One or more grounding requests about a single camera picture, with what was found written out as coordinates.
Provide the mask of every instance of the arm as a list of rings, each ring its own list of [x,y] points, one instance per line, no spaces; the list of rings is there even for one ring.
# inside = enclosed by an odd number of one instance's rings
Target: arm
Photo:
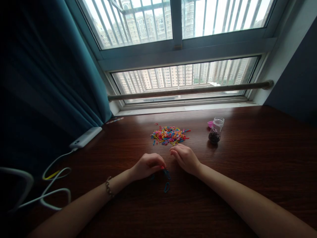
[[[115,195],[135,180],[145,178],[166,167],[158,154],[144,154],[131,168],[109,180]],[[103,183],[51,216],[28,237],[76,237],[94,215],[110,200]]]
[[[296,216],[248,187],[201,164],[187,146],[171,147],[179,165],[221,196],[259,237],[317,237]]]

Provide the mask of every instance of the hand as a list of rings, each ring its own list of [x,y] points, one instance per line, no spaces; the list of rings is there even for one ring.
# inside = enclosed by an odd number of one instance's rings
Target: hand
[[[178,144],[177,146],[171,147],[169,151],[171,152],[171,155],[174,155],[183,170],[194,176],[198,175],[201,163],[189,147]]]
[[[140,160],[130,169],[133,180],[139,180],[166,168],[164,159],[154,154],[144,154]]]

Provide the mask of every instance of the bracelet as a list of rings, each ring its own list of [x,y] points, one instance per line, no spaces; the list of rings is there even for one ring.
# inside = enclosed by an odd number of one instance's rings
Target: bracelet
[[[115,196],[113,195],[111,189],[109,188],[109,180],[112,179],[112,177],[108,177],[107,181],[106,181],[106,189],[107,189],[107,193],[110,196],[110,199],[113,199]]]

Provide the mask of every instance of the teal curtain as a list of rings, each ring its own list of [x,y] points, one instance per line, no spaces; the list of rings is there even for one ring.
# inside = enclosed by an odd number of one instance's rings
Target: teal curtain
[[[107,92],[64,0],[12,0],[0,13],[0,166],[38,178],[73,140],[110,119]]]
[[[74,139],[102,126],[106,88],[65,1],[18,1],[14,11],[5,88]]]

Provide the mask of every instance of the wooden table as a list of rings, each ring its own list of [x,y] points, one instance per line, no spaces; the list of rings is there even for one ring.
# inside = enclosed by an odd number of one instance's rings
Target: wooden table
[[[225,118],[218,146],[208,142],[207,122]],[[144,153],[158,153],[163,173],[126,187],[93,218],[79,237],[254,237],[255,233],[209,187],[184,172],[170,156],[171,145],[154,145],[150,134],[162,126],[191,129],[184,142],[199,160],[250,187],[317,229],[316,130],[266,106],[128,116],[104,125],[85,148],[56,165],[72,173],[53,185],[67,187],[72,200],[108,176],[132,167]],[[64,194],[47,199],[65,205]],[[27,216],[32,229],[54,212],[37,205]]]

